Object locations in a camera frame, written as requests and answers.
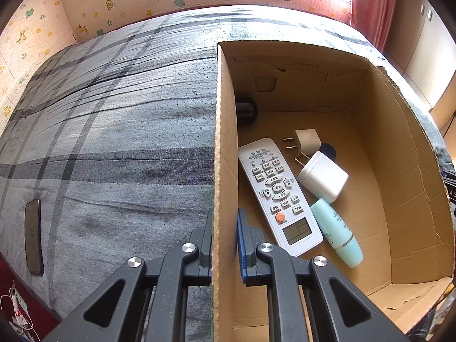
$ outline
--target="remote control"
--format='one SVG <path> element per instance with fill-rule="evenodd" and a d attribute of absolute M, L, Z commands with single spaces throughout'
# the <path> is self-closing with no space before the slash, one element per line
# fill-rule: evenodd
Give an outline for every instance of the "remote control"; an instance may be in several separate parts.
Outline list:
<path fill-rule="evenodd" d="M 274 141 L 241 146 L 238 158 L 279 247 L 299 256 L 320 244 L 320 228 Z"/>

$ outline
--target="cabinet door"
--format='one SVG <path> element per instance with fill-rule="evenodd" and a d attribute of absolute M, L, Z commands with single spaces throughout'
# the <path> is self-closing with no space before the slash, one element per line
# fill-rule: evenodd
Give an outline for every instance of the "cabinet door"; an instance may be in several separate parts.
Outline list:
<path fill-rule="evenodd" d="M 384 51 L 387 53 L 387 58 L 392 57 L 402 67 L 402 70 L 396 68 L 401 73 L 407 68 L 420 39 L 427 10 L 427 0 L 397 0 L 396 2 Z"/>
<path fill-rule="evenodd" d="M 456 70 L 456 44 L 430 6 L 418 45 L 405 73 L 418 86 L 431 107 L 444 93 Z"/>

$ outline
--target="light blue bottle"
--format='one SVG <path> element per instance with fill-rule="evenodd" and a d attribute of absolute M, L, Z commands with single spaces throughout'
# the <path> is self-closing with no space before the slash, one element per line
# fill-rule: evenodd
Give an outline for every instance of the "light blue bottle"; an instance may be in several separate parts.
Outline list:
<path fill-rule="evenodd" d="M 364 259 L 361 248 L 337 212 L 323 198 L 316 201 L 311 210 L 321 232 L 339 257 L 351 268 L 361 264 Z"/>

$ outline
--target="charger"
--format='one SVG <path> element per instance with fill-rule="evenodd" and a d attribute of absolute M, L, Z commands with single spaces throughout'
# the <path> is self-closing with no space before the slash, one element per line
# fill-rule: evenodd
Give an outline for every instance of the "charger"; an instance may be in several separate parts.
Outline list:
<path fill-rule="evenodd" d="M 314 129 L 309 130 L 295 130 L 293 131 L 292 138 L 285 138 L 283 142 L 295 142 L 293 146 L 287 146 L 287 149 L 296 149 L 296 156 L 300 153 L 303 154 L 314 154 L 318 149 L 320 149 L 321 141 L 318 137 L 318 134 Z"/>
<path fill-rule="evenodd" d="M 317 198 L 323 198 L 328 203 L 335 201 L 348 179 L 348 174 L 320 151 L 316 151 L 311 158 L 301 154 L 309 161 L 303 164 L 295 158 L 295 161 L 303 166 L 296 179 Z"/>

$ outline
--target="gray plaid bedsheet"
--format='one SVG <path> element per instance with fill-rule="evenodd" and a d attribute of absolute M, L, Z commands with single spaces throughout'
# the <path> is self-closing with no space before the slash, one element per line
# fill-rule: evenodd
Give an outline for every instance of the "gray plaid bedsheet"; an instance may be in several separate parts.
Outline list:
<path fill-rule="evenodd" d="M 217 42 L 287 40 L 383 66 L 452 170 L 445 144 L 400 74 L 352 28 L 262 6 L 139 22 L 67 47 L 28 83 L 0 139 L 0 252 L 58 316 L 131 255 L 163 256 L 204 226 L 213 198 Z M 45 272 L 24 252 L 24 210 L 42 200 Z M 211 340 L 211 291 L 189 291 L 188 341 Z"/>

